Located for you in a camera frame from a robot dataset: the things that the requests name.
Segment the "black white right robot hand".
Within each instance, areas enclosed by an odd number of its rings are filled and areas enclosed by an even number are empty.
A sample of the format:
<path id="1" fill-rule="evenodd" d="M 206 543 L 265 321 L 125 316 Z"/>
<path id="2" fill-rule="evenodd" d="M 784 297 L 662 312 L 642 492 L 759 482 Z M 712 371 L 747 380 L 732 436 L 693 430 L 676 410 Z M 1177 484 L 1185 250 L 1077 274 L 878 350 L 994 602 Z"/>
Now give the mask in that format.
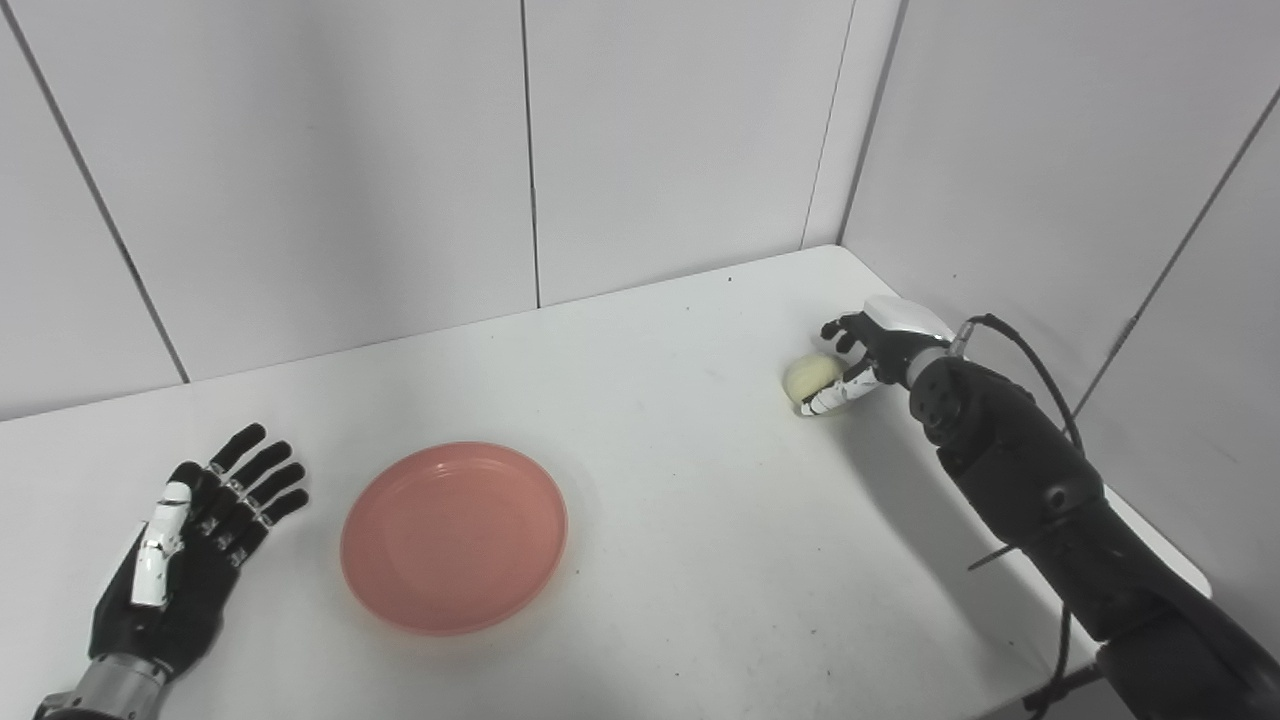
<path id="1" fill-rule="evenodd" d="M 861 356 L 836 378 L 803 393 L 796 402 L 803 416 L 823 416 L 881 386 L 909 386 L 909 370 L 920 355 L 945 352 L 955 333 L 932 310 L 890 295 L 870 296 L 861 310 L 827 322 L 819 337 L 838 356 L 856 346 Z"/>

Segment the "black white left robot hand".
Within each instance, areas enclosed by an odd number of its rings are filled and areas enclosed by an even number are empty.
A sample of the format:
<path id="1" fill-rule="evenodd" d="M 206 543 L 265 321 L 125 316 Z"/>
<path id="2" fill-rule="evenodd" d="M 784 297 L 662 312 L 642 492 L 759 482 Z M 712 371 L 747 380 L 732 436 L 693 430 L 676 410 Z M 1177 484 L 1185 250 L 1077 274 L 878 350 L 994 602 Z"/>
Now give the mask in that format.
<path id="1" fill-rule="evenodd" d="M 271 530 L 308 503 L 306 470 L 285 441 L 252 423 L 205 462 L 165 480 L 93 609 L 88 656 L 140 660 L 168 682 L 218 638 L 243 566 Z"/>

